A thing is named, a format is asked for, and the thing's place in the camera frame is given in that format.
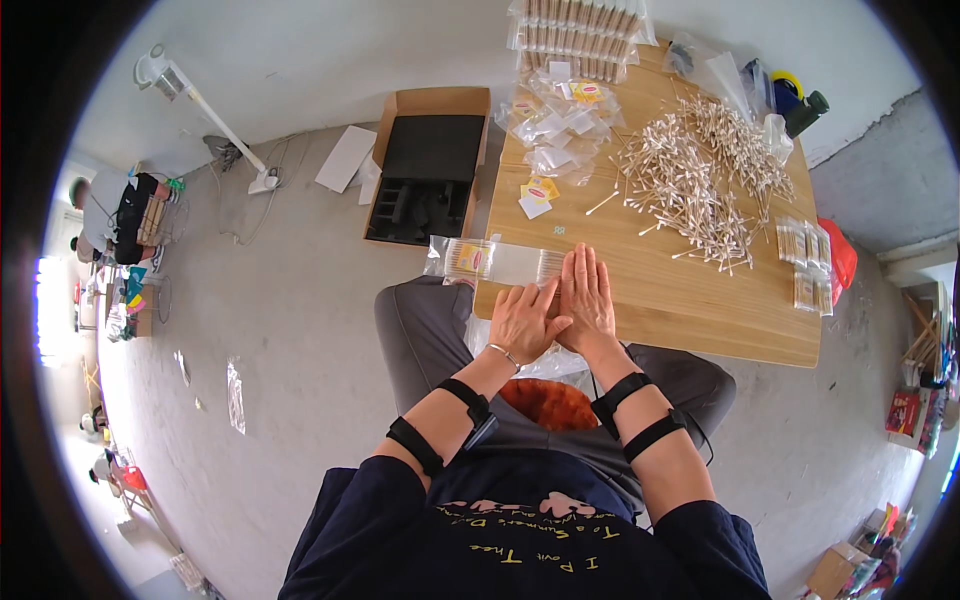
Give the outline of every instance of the gray pants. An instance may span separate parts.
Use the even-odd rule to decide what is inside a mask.
[[[464,344],[473,288],[444,286],[442,282],[441,277],[421,276],[388,287],[376,297],[376,328],[401,415],[473,360]],[[700,429],[712,434],[733,405],[733,378],[689,352],[639,344],[631,344],[627,350],[670,402],[684,411],[690,437],[699,448],[704,443]],[[493,398],[491,408],[499,426],[483,447],[547,448],[572,454],[593,468],[636,512],[643,510],[640,484],[623,457],[623,447],[603,426],[551,432],[521,415],[499,395]]]

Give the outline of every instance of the concrete floor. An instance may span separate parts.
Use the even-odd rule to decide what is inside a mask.
[[[268,201],[246,194],[252,172],[226,174],[219,203],[209,169],[187,176],[189,227],[162,269],[173,281],[169,322],[155,323],[153,338],[100,343],[114,435],[135,451],[167,533],[230,600],[276,595],[324,471],[359,464],[396,417],[373,298],[418,275],[424,251],[363,242],[359,188],[339,196],[313,182],[341,131],[310,133],[296,178],[248,247],[218,228],[252,235]],[[491,138],[474,234],[485,227],[502,133]],[[305,141],[291,140],[286,165]],[[815,370],[713,358],[738,398],[711,439],[710,474],[720,501],[754,525],[776,598],[793,597],[873,508],[904,506],[921,466],[882,433],[906,315],[869,255],[836,312],[823,320]],[[232,354],[245,436],[228,420]]]

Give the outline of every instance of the orange cushion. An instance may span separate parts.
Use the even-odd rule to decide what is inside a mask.
[[[547,431],[582,431],[597,426],[587,395],[560,381],[511,379],[500,396]]]

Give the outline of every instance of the person's left hand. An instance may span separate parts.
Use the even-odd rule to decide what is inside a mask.
[[[536,283],[515,286],[496,295],[490,326],[490,343],[509,351],[520,365],[537,360],[553,344],[557,334],[573,323],[567,316],[547,319],[559,277],[553,277],[542,290]]]

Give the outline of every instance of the yellow label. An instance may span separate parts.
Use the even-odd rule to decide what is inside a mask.
[[[576,84],[571,91],[573,93],[573,98],[578,102],[593,104],[595,102],[600,102],[605,98],[600,86],[594,82],[583,82],[582,84]]]
[[[534,108],[533,96],[516,96],[514,98],[513,112],[524,119],[533,115],[537,110]]]
[[[490,249],[464,244],[457,255],[457,267],[463,271],[472,271],[482,275],[487,266],[487,255]]]
[[[560,198],[560,190],[548,177],[532,177],[526,185],[520,186],[520,195],[530,196],[536,199],[537,204],[543,204]]]

